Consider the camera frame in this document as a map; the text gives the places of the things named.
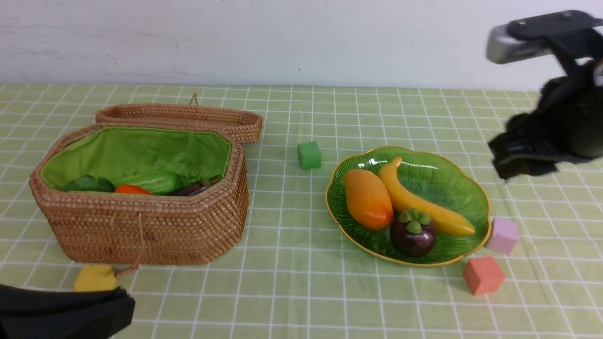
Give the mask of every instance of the green plate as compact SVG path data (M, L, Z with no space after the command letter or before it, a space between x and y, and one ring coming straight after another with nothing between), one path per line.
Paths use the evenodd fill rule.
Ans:
M415 195L467 218L475 227L471 237L437 236L434 249L421 258L398 253L390 243L390 230L368 230L347 210L343 175L354 168L377 173L396 156L400 182ZM331 176L325 193L327 210L341 231L358 247L378 258L399 264L435 267L451 264L480 249L491 234L490 201L479 184L467 177L448 159L432 153L414 152L402 147L379 147L342 161Z

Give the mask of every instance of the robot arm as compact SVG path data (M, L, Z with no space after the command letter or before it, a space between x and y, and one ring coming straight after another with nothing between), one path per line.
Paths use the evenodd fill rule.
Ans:
M581 11L512 21L490 31L487 58L497 64L553 54L567 75L548 81L531 113L512 116L488 146L501 179L542 176L558 162L603 157L603 26ZM578 59L590 58L579 64Z

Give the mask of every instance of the green checkered tablecloth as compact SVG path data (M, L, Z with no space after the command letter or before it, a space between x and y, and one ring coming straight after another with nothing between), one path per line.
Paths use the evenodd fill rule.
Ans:
M0 84L0 283L70 290L81 264L61 251L27 179L62 134L123 103L200 104L265 117L245 145L250 210L243 240L206 266L143 266L119 283L136 299L118 338L603 337L603 163L507 186L486 145L536 93L353 87ZM295 147L315 140L323 166L302 171ZM477 180L494 217L520 224L507 279L473 296L461 272L375 259L330 219L335 165L381 145L441 154Z

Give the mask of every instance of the mangosteen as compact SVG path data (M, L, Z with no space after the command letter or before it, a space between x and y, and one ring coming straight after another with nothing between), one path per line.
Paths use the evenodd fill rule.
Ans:
M427 255L434 248L435 239L429 215L414 208L398 215L390 227L392 246L406 256Z

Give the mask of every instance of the yellow banana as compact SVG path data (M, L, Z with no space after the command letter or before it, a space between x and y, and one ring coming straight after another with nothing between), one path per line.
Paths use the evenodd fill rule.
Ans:
M452 236L472 236L475 227L462 215L442 206L427 201L407 190L398 180L398 166L402 163L401 157L394 158L390 163L379 170L379 178L385 184L387 193L394 209L404 213L412 208L429 214L436 233Z

